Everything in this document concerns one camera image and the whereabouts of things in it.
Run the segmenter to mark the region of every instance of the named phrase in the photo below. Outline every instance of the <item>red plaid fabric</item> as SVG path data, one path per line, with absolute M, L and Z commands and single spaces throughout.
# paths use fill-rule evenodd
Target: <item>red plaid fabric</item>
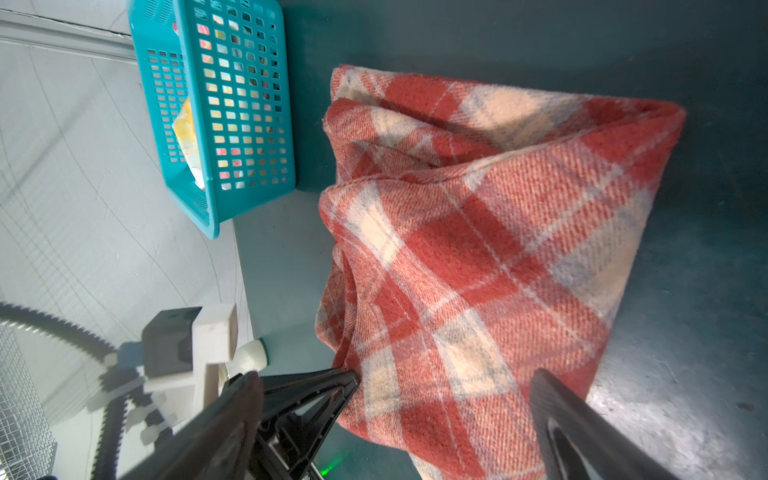
M 540 478 L 531 377 L 587 395 L 684 110 L 351 66 L 331 95 L 339 422 L 425 478 Z

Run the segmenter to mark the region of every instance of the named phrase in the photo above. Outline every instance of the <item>teal plastic basket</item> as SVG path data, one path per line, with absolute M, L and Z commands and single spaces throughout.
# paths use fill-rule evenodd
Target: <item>teal plastic basket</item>
M 134 0 L 128 10 L 165 184 L 209 237 L 296 185 L 283 11 L 274 0 Z M 173 30 L 176 22 L 178 35 Z M 171 125 L 190 96 L 205 191 Z

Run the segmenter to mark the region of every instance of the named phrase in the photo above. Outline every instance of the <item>wire mesh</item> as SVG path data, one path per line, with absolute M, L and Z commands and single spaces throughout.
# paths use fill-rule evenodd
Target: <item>wire mesh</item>
M 16 336 L 0 326 L 0 480 L 49 475 L 55 448 Z

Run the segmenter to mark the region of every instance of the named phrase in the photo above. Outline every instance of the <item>checkered towel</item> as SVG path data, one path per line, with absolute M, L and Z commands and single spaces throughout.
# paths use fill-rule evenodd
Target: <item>checkered towel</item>
M 531 377 L 587 395 L 684 110 L 351 66 L 331 95 L 339 422 L 424 478 L 540 478 Z

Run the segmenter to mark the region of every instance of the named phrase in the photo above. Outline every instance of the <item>dark green table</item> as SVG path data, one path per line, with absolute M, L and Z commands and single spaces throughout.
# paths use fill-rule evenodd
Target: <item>dark green table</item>
M 235 221 L 266 373 L 325 368 L 317 192 L 341 63 L 672 100 L 689 112 L 589 399 L 682 478 L 768 477 L 768 2 L 282 0 L 299 189 Z M 300 353 L 293 349 L 300 345 Z M 416 478 L 337 429 L 328 478 Z

